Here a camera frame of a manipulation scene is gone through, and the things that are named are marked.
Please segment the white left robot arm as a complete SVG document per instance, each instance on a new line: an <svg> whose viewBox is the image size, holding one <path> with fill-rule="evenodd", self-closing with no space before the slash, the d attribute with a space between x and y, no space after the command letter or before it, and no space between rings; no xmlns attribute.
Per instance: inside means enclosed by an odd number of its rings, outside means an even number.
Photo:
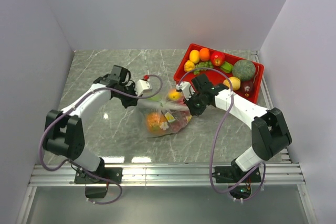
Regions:
<svg viewBox="0 0 336 224"><path fill-rule="evenodd" d="M88 91L71 105L60 111L48 112L45 131L39 146L39 159L43 151L65 157L87 171L93 183L105 179L104 160L85 147L83 128L87 120L112 98L121 101L125 108L136 106L139 97L151 89L147 79L132 81L130 71L113 66L112 71L98 77Z"/></svg>

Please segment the orange fake pineapple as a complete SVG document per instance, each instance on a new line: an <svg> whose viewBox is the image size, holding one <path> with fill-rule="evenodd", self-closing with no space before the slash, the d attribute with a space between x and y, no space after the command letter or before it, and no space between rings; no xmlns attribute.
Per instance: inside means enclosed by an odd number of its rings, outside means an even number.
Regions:
<svg viewBox="0 0 336 224"><path fill-rule="evenodd" d="M166 120L164 116L159 112L151 112L145 116L146 128L151 133L163 133L164 130L161 128L161 126L165 122Z"/></svg>

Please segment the yellow orange fake mango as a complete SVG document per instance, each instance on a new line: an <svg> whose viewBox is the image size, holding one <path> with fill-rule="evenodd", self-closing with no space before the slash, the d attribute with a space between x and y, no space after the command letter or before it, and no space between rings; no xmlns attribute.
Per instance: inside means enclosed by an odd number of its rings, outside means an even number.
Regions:
<svg viewBox="0 0 336 224"><path fill-rule="evenodd" d="M170 100L170 101L179 101L181 99L183 99L183 96L182 94L177 91L176 89L172 89L168 92L167 94L167 98Z"/></svg>

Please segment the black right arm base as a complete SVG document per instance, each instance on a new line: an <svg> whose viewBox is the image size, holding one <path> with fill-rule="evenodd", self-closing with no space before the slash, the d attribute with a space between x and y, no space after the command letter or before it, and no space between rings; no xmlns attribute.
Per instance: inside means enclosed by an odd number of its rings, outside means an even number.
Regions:
<svg viewBox="0 0 336 224"><path fill-rule="evenodd" d="M234 168L232 166L215 166L212 177L218 184L234 184L237 183L242 177L244 177L248 172L242 172L239 168ZM249 177L243 180L243 183L259 183L261 182L261 175L259 168L253 171Z"/></svg>

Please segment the clear plastic bag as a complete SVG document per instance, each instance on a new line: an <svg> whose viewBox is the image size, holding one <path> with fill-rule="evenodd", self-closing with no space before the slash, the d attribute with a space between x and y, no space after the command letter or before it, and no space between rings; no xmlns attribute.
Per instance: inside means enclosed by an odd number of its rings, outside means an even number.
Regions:
<svg viewBox="0 0 336 224"><path fill-rule="evenodd" d="M172 115L173 112L189 111L189 108L183 103L184 97L179 101L170 101L167 98L168 92L160 92L159 94L151 98L140 99L138 101L138 105L136 107L137 114L139 115L139 120L142 123L144 134L148 138L155 138L170 134L176 134L172 132L170 125L170 123L172 123L175 120ZM162 115L164 116L166 122L163 123L161 126L161 128L164 130L163 133L155 134L147 130L145 124L145 116L151 112L159 112L162 113Z"/></svg>

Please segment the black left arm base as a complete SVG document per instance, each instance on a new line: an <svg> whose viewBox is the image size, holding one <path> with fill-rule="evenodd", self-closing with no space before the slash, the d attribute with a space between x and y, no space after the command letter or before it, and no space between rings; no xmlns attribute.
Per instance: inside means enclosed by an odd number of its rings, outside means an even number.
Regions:
<svg viewBox="0 0 336 224"><path fill-rule="evenodd" d="M122 173L123 169L121 167L104 168L103 172L98 174L77 168L74 184L85 186L85 197L87 201L96 205L107 205L116 202L122 196ZM112 186L117 186L119 193L114 199L103 201L106 199L109 189Z"/></svg>

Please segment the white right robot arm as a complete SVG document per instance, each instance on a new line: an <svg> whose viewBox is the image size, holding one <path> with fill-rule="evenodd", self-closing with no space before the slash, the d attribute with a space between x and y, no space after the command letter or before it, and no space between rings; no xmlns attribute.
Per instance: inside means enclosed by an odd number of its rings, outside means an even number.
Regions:
<svg viewBox="0 0 336 224"><path fill-rule="evenodd" d="M201 115L211 105L224 110L225 115L233 115L251 129L251 147L232 163L231 175L235 181L244 181L253 167L270 160L292 143L280 109L258 106L223 84L215 86L205 74L197 76L191 83L180 82L176 89L183 93L184 104L192 116Z"/></svg>

